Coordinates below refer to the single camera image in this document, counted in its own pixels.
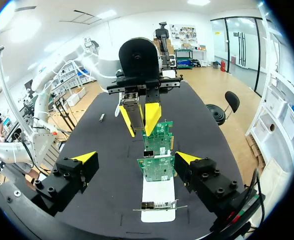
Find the trash bin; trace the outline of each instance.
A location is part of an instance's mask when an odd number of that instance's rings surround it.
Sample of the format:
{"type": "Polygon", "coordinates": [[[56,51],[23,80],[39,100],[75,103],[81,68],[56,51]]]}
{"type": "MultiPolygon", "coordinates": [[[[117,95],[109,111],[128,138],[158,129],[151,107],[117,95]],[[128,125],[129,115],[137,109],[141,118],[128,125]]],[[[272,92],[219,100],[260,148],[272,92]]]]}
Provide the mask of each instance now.
{"type": "Polygon", "coordinates": [[[217,61],[212,63],[212,66],[214,69],[218,69],[219,68],[219,63],[217,61]]]}

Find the black stool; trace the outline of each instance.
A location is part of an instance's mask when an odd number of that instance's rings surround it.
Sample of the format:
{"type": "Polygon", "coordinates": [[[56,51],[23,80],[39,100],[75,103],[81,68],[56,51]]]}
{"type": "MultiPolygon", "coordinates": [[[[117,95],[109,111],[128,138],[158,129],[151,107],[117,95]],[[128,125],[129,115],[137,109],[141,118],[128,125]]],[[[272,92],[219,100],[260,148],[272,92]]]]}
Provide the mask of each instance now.
{"type": "Polygon", "coordinates": [[[211,112],[213,118],[216,120],[216,122],[219,126],[224,124],[224,122],[231,115],[231,112],[233,111],[235,113],[238,110],[238,107],[240,105],[240,100],[239,100],[238,96],[235,95],[231,91],[226,92],[225,98],[226,98],[229,105],[226,108],[226,110],[224,110],[224,111],[217,105],[206,104],[208,110],[211,112]],[[226,118],[226,111],[228,110],[229,107],[231,107],[232,111],[230,111],[229,115],[226,118]]]}

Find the screw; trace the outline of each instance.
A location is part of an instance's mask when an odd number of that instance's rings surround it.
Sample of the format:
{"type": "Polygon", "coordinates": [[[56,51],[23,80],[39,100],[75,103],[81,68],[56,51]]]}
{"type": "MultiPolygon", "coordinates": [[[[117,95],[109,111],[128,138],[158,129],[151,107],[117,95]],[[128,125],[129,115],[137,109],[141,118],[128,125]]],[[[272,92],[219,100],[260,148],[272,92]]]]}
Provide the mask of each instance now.
{"type": "Polygon", "coordinates": [[[68,180],[68,179],[70,179],[70,173],[64,173],[63,174],[63,177],[66,179],[66,180],[68,180]]]}
{"type": "Polygon", "coordinates": [[[225,193],[225,190],[222,187],[220,187],[216,190],[216,195],[218,197],[221,197],[224,193],[225,193]]]}
{"type": "Polygon", "coordinates": [[[237,182],[237,181],[231,181],[231,183],[230,183],[230,185],[229,185],[229,187],[230,187],[231,189],[235,189],[237,186],[238,186],[238,182],[237,182]]]}
{"type": "Polygon", "coordinates": [[[48,193],[49,193],[49,195],[50,196],[54,196],[54,195],[56,195],[56,189],[54,188],[54,187],[49,187],[48,189],[47,189],[47,191],[48,191],[48,193]]]}
{"type": "Polygon", "coordinates": [[[43,188],[42,183],[41,183],[40,180],[36,180],[36,181],[35,181],[35,185],[36,185],[36,187],[37,187],[38,189],[42,189],[42,188],[43,188]]]}
{"type": "Polygon", "coordinates": [[[220,170],[216,169],[215,170],[215,176],[219,176],[220,175],[220,170]]]}
{"type": "Polygon", "coordinates": [[[202,180],[203,180],[203,181],[207,180],[207,179],[208,179],[208,176],[209,176],[209,174],[207,174],[207,173],[203,173],[203,174],[201,175],[202,180]]]}
{"type": "Polygon", "coordinates": [[[55,176],[59,176],[59,171],[58,171],[57,169],[52,170],[52,173],[53,173],[55,176]]]}
{"type": "Polygon", "coordinates": [[[16,190],[16,191],[13,192],[13,194],[15,195],[15,197],[18,198],[18,197],[20,197],[21,192],[19,190],[16,190]]]}

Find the red fire extinguisher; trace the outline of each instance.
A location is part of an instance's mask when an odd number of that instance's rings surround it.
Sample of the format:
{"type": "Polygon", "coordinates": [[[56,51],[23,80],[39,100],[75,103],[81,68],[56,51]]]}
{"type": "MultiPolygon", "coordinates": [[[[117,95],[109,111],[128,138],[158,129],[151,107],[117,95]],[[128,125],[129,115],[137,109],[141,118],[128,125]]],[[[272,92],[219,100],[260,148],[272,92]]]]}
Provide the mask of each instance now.
{"type": "Polygon", "coordinates": [[[226,71],[226,62],[221,60],[221,67],[220,67],[220,70],[225,72],[226,71]]]}

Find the black bolt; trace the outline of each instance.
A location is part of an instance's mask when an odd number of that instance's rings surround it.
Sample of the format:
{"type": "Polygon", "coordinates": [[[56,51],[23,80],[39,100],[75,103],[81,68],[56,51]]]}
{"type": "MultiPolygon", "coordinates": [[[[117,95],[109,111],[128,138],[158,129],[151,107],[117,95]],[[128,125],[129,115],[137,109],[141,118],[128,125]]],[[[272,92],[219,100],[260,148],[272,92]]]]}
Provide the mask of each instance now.
{"type": "Polygon", "coordinates": [[[220,187],[216,190],[216,195],[218,197],[221,197],[224,193],[225,193],[225,190],[222,187],[220,187]]]}
{"type": "Polygon", "coordinates": [[[63,177],[66,179],[66,180],[68,180],[68,179],[70,179],[70,173],[64,173],[63,174],[63,177]]]}
{"type": "Polygon", "coordinates": [[[60,175],[60,173],[59,173],[59,171],[58,171],[57,169],[52,170],[52,173],[53,173],[55,176],[59,176],[59,175],[60,175]]]}
{"type": "Polygon", "coordinates": [[[208,179],[208,177],[209,177],[209,174],[207,174],[207,173],[203,173],[202,175],[201,175],[201,177],[202,177],[202,180],[207,180],[208,179]]]}
{"type": "Polygon", "coordinates": [[[55,196],[57,194],[56,192],[56,189],[52,186],[50,186],[48,189],[47,189],[48,193],[50,196],[55,196]]]}
{"type": "Polygon", "coordinates": [[[215,170],[215,176],[219,176],[220,175],[220,170],[216,169],[215,170]]]}
{"type": "Polygon", "coordinates": [[[230,187],[231,189],[235,189],[237,186],[238,186],[238,182],[237,182],[237,181],[231,181],[229,187],[230,187]]]}
{"type": "Polygon", "coordinates": [[[43,188],[43,185],[42,185],[42,183],[41,183],[40,180],[36,180],[36,181],[35,181],[35,186],[36,186],[38,189],[42,189],[42,188],[43,188]]]}

